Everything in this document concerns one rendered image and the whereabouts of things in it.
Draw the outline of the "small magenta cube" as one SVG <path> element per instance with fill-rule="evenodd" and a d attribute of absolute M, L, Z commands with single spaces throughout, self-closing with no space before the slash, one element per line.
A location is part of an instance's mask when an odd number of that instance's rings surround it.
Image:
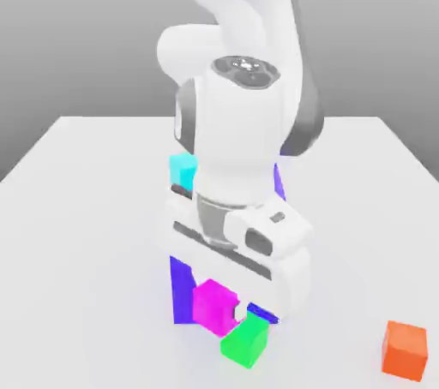
<path fill-rule="evenodd" d="M 239 303 L 235 292 L 208 279 L 193 290 L 193 320 L 223 338 L 238 325 L 235 308 Z"/>

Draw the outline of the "small orange cube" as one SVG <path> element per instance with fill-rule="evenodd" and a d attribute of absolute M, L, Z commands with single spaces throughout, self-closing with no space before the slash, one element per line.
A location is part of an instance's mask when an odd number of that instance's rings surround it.
<path fill-rule="evenodd" d="M 382 342 L 382 372 L 420 382 L 428 361 L 425 328 L 389 320 Z"/>

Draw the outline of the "large blue box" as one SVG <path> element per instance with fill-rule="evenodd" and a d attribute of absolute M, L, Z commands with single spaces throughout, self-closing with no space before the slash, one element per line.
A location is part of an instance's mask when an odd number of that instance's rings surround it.
<path fill-rule="evenodd" d="M 286 200 L 285 190 L 277 164 L 274 164 L 274 190 Z M 193 320 L 193 289 L 197 286 L 192 269 L 179 259 L 170 256 L 171 293 L 174 324 L 195 324 Z M 247 310 L 262 317 L 270 324 L 278 324 L 280 319 L 266 309 L 249 302 Z"/>

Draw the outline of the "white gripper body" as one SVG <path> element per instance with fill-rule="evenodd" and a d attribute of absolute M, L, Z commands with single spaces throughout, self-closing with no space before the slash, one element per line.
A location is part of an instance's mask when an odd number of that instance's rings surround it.
<path fill-rule="evenodd" d="M 166 191 L 162 248 L 211 278 L 284 319 L 310 292 L 310 223 L 277 194 L 224 217 L 230 248 L 214 246 L 202 233 L 195 202 Z"/>

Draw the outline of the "small cyan cube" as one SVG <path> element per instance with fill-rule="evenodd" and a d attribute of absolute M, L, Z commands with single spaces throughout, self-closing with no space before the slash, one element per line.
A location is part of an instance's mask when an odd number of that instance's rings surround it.
<path fill-rule="evenodd" d="M 176 184 L 188 191 L 192 191 L 197 166 L 197 158 L 193 154 L 173 154 L 169 158 L 171 184 Z"/>

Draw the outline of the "small green cube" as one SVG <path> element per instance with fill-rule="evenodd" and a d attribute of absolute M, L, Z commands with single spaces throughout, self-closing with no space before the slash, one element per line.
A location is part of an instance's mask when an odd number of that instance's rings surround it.
<path fill-rule="evenodd" d="M 256 314 L 247 317 L 220 341 L 220 352 L 244 368 L 252 368 L 268 344 L 269 322 Z"/>

